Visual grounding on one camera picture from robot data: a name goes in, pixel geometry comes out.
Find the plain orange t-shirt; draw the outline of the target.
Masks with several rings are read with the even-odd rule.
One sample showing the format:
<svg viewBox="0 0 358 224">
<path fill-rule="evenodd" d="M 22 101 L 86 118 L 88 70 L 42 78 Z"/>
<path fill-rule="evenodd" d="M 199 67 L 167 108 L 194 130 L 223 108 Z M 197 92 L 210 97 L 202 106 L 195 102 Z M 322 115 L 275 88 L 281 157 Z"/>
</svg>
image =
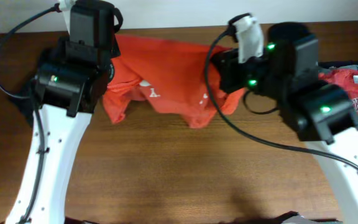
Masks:
<svg viewBox="0 0 358 224">
<path fill-rule="evenodd" d="M 113 124 L 125 119 L 130 102 L 148 101 L 158 113 L 178 114 L 190 128 L 204 128 L 217 112 L 208 88 L 225 115 L 235 112 L 245 93 L 243 89 L 230 94 L 220 90 L 213 64 L 204 76 L 207 45 L 134 35 L 117 35 L 116 39 L 121 56 L 112 60 L 114 78 L 102 97 Z"/>
</svg>

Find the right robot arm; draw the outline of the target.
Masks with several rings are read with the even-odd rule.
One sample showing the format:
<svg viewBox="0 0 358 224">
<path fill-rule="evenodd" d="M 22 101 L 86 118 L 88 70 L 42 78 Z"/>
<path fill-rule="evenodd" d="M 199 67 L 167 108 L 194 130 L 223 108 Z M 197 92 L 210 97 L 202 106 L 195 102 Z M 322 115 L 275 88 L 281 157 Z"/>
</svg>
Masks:
<svg viewBox="0 0 358 224">
<path fill-rule="evenodd" d="M 247 88 L 274 100 L 283 122 L 303 143 L 289 150 L 315 156 L 344 223 L 358 223 L 358 115 L 340 86 L 319 78 L 316 36 L 298 22 L 275 24 L 261 55 L 248 58 L 247 31 L 232 23 L 223 36 L 235 38 L 238 48 L 219 53 L 209 49 L 205 60 L 217 67 L 220 88 L 226 93 Z"/>
</svg>

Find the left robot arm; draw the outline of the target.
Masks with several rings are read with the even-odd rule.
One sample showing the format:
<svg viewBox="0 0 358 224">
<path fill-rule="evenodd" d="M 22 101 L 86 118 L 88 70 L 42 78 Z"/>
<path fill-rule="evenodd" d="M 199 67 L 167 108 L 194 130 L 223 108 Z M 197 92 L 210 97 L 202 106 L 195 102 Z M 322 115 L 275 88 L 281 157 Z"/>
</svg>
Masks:
<svg viewBox="0 0 358 224">
<path fill-rule="evenodd" d="M 6 223 L 65 223 L 76 152 L 120 56 L 123 17 L 107 1 L 61 1 L 69 33 L 42 52 L 25 99 L 33 109 L 32 141 L 19 193 Z"/>
</svg>

